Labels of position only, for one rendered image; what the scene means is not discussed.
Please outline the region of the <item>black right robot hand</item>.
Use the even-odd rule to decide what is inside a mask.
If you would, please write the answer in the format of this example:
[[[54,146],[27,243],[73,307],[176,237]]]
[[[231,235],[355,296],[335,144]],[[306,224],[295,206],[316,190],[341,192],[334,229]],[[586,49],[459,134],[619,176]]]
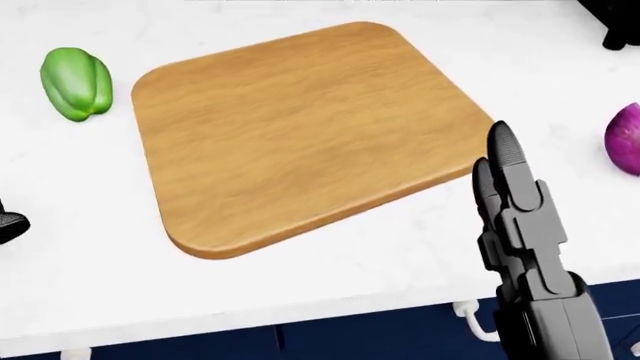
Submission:
[[[502,281],[494,321],[509,360],[614,360],[589,287],[560,259],[568,238],[549,188],[506,122],[491,126],[472,181],[478,246]]]

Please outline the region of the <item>green bell pepper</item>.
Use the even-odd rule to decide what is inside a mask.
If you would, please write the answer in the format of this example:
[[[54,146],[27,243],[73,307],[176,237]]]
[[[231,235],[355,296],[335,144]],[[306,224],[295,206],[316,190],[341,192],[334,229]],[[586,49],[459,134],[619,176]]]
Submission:
[[[40,68],[45,94],[66,119],[84,122],[113,104],[113,84],[106,65],[85,50],[61,47],[45,56]]]

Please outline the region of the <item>purple red onion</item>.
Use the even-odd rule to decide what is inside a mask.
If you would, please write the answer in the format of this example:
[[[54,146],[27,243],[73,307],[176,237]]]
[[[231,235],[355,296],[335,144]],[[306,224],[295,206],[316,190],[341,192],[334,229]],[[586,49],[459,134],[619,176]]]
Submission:
[[[613,117],[606,127],[604,146],[616,167],[640,176],[640,104],[629,104]]]

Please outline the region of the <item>black countertop appliance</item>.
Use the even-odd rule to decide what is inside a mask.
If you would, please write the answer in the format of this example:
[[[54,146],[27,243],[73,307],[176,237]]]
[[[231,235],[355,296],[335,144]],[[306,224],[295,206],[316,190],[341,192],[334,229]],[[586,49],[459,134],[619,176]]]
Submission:
[[[640,46],[640,0],[577,0],[606,28],[603,47]]]

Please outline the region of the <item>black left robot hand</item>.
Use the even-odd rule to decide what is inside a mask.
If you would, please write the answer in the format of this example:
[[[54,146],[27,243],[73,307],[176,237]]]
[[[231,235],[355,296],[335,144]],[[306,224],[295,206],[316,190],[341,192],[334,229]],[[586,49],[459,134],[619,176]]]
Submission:
[[[0,201],[0,245],[16,239],[31,227],[29,219],[18,212],[8,212]]]

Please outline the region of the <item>navy blue base cabinet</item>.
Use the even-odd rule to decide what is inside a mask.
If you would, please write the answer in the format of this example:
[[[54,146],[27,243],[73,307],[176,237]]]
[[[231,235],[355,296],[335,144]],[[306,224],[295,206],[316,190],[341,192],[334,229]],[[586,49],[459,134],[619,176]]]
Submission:
[[[98,347],[91,360],[507,360],[451,305]]]

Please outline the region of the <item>wooden cutting board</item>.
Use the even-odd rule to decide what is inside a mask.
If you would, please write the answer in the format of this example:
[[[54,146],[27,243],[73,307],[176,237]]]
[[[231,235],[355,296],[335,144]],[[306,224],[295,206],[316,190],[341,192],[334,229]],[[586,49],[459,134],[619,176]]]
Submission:
[[[164,229],[213,260],[465,176],[493,123],[370,22],[163,65],[131,96]]]

